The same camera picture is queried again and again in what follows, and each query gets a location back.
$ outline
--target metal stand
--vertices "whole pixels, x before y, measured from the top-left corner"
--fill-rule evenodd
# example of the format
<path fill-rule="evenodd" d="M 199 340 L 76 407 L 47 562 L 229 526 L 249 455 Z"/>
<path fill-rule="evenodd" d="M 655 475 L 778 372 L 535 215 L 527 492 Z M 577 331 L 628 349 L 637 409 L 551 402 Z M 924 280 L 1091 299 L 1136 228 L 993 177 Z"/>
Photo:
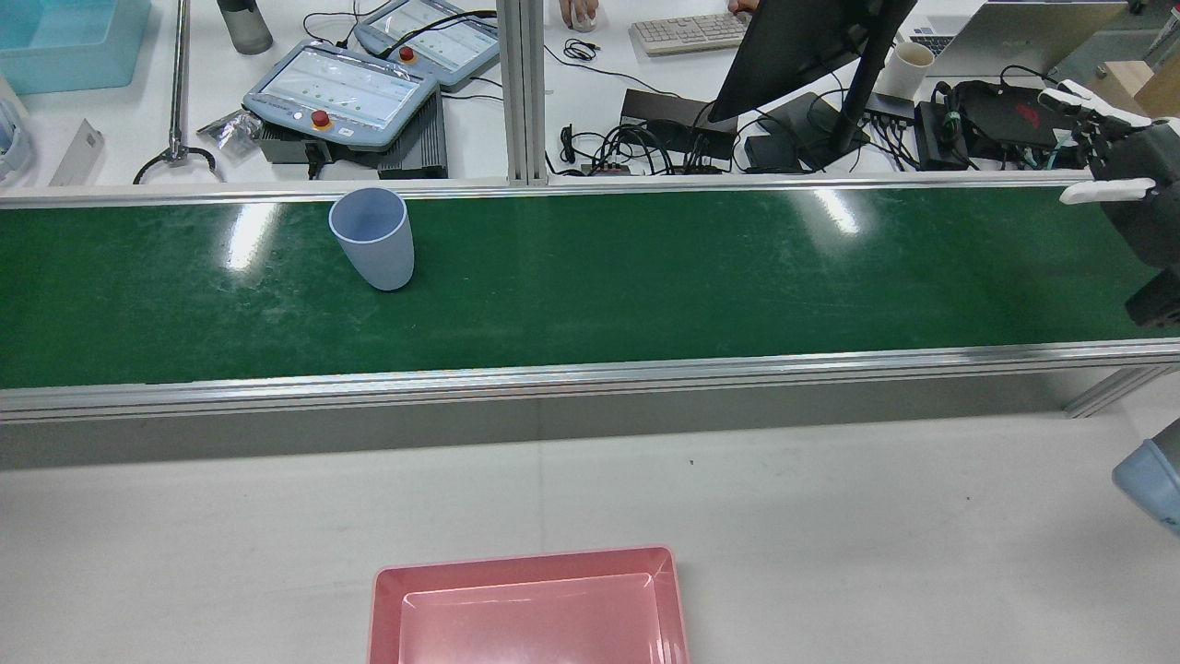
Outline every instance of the metal stand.
<path fill-rule="evenodd" d="M 509 184 L 544 185 L 545 52 L 543 8 L 536 0 L 497 0 Z"/>
<path fill-rule="evenodd" d="M 181 127 L 181 110 L 184 105 L 185 51 L 188 50 L 188 44 L 189 0 L 179 0 L 176 7 L 176 57 L 172 60 L 172 124 L 168 130 L 168 149 L 145 163 L 139 169 L 139 172 L 136 173 L 136 178 L 131 180 L 132 184 L 139 184 L 143 180 L 144 173 L 151 166 L 159 163 L 171 165 L 183 162 L 190 152 L 204 157 L 205 162 L 209 163 L 209 171 L 217 179 L 221 179 L 221 176 L 217 173 L 217 162 L 214 160 L 214 156 L 209 150 L 190 147 L 183 143 L 184 130 Z"/>
<path fill-rule="evenodd" d="M 1174 364 L 1120 369 L 1066 405 L 1069 418 L 1089 418 L 1143 386 L 1176 370 Z"/>

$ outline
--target plastic bag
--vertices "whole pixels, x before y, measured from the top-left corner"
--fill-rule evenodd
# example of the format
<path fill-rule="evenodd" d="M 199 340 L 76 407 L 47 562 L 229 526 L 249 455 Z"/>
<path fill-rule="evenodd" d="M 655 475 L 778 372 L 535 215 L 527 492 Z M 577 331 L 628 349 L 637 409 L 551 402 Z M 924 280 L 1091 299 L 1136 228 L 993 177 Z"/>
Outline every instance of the plastic bag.
<path fill-rule="evenodd" d="M 262 131 L 262 118 L 238 109 L 197 130 L 197 136 L 209 139 L 232 162 L 241 162 L 258 147 L 256 138 Z"/>

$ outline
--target computer mouse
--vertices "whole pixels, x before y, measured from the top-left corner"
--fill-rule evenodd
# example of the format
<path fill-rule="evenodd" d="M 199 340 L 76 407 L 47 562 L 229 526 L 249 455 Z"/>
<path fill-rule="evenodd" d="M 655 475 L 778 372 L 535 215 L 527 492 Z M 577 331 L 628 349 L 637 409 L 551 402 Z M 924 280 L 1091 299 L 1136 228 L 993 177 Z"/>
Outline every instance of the computer mouse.
<path fill-rule="evenodd" d="M 578 20 L 577 14 L 573 14 L 570 20 L 570 29 L 576 29 L 578 32 L 592 32 L 598 21 L 590 14 L 585 15 L 585 19 Z"/>

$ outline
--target pink tray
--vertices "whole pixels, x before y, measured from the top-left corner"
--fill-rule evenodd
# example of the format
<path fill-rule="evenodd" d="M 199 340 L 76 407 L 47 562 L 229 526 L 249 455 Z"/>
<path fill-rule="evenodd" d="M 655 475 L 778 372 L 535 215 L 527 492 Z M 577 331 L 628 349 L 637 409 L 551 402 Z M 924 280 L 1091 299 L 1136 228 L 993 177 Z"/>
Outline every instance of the pink tray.
<path fill-rule="evenodd" d="M 389 567 L 369 664 L 689 664 L 664 547 Z"/>

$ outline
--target gray bottle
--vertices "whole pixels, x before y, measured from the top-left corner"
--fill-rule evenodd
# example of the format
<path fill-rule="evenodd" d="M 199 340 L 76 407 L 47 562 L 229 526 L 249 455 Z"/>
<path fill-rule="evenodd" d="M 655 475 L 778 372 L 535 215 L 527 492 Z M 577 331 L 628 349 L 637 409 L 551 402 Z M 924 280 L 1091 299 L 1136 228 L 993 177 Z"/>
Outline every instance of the gray bottle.
<path fill-rule="evenodd" d="M 274 44 L 255 0 L 217 0 L 217 6 L 221 7 L 229 38 L 238 53 L 254 55 Z"/>

